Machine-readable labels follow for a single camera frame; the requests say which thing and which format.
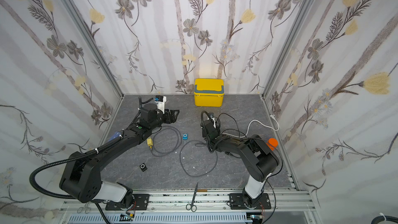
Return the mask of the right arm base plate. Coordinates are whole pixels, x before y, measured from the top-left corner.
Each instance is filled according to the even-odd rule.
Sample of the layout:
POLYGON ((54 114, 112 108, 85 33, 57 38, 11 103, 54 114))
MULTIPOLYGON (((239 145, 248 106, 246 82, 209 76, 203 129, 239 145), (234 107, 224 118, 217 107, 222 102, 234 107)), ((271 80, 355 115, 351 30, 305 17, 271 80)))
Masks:
POLYGON ((245 194, 229 194, 227 205, 232 210, 243 209, 271 209, 271 202, 268 194, 263 193, 255 199, 245 194))

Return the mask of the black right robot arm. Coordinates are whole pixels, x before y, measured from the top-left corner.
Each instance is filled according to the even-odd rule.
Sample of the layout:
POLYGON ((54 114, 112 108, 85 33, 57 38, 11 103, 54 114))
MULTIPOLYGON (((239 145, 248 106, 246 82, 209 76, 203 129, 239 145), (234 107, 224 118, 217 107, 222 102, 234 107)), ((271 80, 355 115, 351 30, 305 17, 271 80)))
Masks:
POLYGON ((210 152, 227 152, 240 157, 249 173, 243 189, 243 205, 254 208, 260 202, 267 179, 280 165, 275 154, 278 141, 274 138, 264 141, 258 135, 241 139, 223 134, 212 119, 202 121, 201 129, 210 152))

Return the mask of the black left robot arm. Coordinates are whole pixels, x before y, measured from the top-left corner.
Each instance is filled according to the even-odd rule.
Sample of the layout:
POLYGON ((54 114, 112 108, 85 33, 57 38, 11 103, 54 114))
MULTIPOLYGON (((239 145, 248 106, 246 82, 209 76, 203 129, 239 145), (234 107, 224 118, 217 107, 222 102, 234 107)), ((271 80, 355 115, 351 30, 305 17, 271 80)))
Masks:
POLYGON ((178 110, 162 111, 152 103, 141 106, 131 124, 116 138, 95 150, 75 152, 70 156, 60 189, 82 203, 109 201, 120 208, 131 207, 135 202, 132 190, 120 183, 103 181, 101 171, 123 153, 146 141, 154 129, 176 122, 178 115, 178 110))

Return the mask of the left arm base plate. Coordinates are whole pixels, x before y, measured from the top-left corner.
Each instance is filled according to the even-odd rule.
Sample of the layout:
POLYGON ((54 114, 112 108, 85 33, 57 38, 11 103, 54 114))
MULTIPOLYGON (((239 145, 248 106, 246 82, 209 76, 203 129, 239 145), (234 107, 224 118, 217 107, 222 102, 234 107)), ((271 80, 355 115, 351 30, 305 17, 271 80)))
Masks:
POLYGON ((105 209, 107 211, 146 211, 149 203, 150 194, 132 194, 127 195, 121 200, 121 202, 109 201, 105 209))

